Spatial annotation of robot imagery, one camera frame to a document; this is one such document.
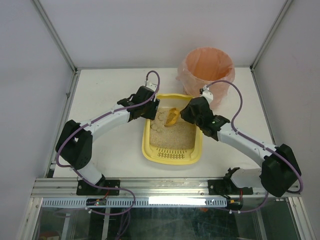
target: yellow litter box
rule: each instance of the yellow litter box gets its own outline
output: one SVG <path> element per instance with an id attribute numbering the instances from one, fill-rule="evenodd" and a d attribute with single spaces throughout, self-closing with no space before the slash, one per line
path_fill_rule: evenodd
<path id="1" fill-rule="evenodd" d="M 192 96 L 170 93 L 158 94 L 160 100 L 159 108 L 179 108 L 184 109 Z M 196 127 L 194 147 L 191 149 L 168 149 L 153 146 L 150 144 L 150 123 L 147 119 L 143 130 L 142 153 L 150 161 L 160 164 L 188 165 L 196 163 L 202 154 L 203 133 Z"/>

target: black bracket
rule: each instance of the black bracket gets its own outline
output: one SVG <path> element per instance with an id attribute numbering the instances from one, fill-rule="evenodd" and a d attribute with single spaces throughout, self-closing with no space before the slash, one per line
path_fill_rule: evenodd
<path id="1" fill-rule="evenodd" d="M 224 179 L 208 180 L 208 189 L 209 189 L 209 195 L 221 195 L 221 196 L 239 195 L 240 189 L 242 190 L 243 195 L 254 194 L 252 187 L 243 187 L 243 188 L 229 187 L 228 183 Z"/>
<path id="2" fill-rule="evenodd" d="M 106 179 L 104 186 L 109 188 L 120 188 L 120 180 L 108 180 Z M 88 185 L 83 180 L 78 181 L 78 186 L 76 188 L 76 194 L 78 196 L 95 196 L 95 195 L 106 195 L 108 190 L 99 189 L 93 186 Z M 119 196 L 119 190 L 110 190 L 109 196 Z"/>

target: yellow scoop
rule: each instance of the yellow scoop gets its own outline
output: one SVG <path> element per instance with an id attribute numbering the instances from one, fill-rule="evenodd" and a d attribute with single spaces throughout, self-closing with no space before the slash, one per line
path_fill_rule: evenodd
<path id="1" fill-rule="evenodd" d="M 177 108 L 171 108 L 168 113 L 168 117 L 166 118 L 165 127 L 169 127 L 174 125 L 179 118 L 180 110 Z"/>

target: white robotic arm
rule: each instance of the white robotic arm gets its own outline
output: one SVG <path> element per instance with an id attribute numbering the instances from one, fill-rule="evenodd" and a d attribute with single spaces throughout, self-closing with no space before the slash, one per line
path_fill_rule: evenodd
<path id="1" fill-rule="evenodd" d="M 224 191 L 224 195 L 229 195 L 232 189 L 263 187 L 272 195 L 281 197 L 298 179 L 296 173 L 301 175 L 291 148 L 285 144 L 266 144 L 239 130 L 227 118 L 214 115 L 209 106 L 213 96 L 209 94 L 208 88 L 200 89 L 200 93 L 200 97 L 190 100 L 180 112 L 181 118 L 196 124 L 204 135 L 230 145 L 259 165 L 256 169 L 229 169 L 223 178 L 222 187 L 216 192 Z M 286 159 L 296 173 L 282 158 Z"/>
<path id="2" fill-rule="evenodd" d="M 129 98 L 118 101 L 112 109 L 102 115 L 104 117 L 99 116 L 79 123 L 74 120 L 68 121 L 64 125 L 55 150 L 61 151 L 62 158 L 90 183 L 105 186 L 105 177 L 91 162 L 93 142 L 109 130 L 139 117 L 155 119 L 160 102 L 159 99 L 152 98 L 156 88 L 157 85 L 149 83 L 147 79 L 146 86 L 141 86 L 137 93 Z"/>

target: trash bag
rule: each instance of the trash bag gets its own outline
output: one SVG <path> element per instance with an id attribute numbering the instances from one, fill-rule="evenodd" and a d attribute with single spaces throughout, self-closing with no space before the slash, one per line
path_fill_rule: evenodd
<path id="1" fill-rule="evenodd" d="M 176 79 L 183 84 L 184 92 L 193 97 L 200 95 L 199 89 L 213 81 L 235 80 L 235 66 L 225 52 L 214 47 L 199 47 L 189 52 L 178 67 Z M 213 94 L 210 108 L 216 108 L 227 95 L 228 83 L 219 82 L 209 87 Z"/>

